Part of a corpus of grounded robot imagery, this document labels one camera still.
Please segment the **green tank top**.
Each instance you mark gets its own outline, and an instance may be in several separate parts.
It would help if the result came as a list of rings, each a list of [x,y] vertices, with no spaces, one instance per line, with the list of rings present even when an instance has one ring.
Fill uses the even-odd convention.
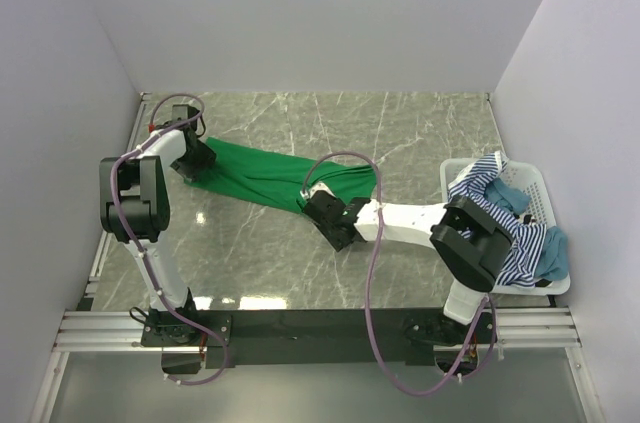
[[[301,190],[316,183],[326,184],[344,202],[368,197],[376,186],[369,165],[347,166],[325,161],[319,166],[312,159],[268,152],[208,138],[206,145],[216,153],[212,168],[191,187],[258,205],[300,214],[305,205]]]

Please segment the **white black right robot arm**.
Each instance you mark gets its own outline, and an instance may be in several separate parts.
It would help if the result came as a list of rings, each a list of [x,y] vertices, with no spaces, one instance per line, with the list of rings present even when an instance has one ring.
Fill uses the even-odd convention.
[[[336,251],[378,239],[434,250],[454,282],[439,317],[444,338],[460,342],[474,329],[481,300],[493,291],[514,236],[468,197],[447,203],[406,205],[354,198],[349,203],[327,190],[305,200],[302,212]]]

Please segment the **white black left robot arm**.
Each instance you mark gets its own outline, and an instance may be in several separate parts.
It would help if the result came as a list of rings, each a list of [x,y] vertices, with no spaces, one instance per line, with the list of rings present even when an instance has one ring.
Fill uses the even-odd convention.
[[[171,209],[166,176],[199,182],[216,162],[202,140],[204,104],[175,104],[171,118],[149,124],[149,137],[120,157],[99,163],[100,222],[134,257],[150,296],[150,316],[169,313],[164,332],[176,344],[193,342],[200,321],[191,291],[169,255],[165,232]]]

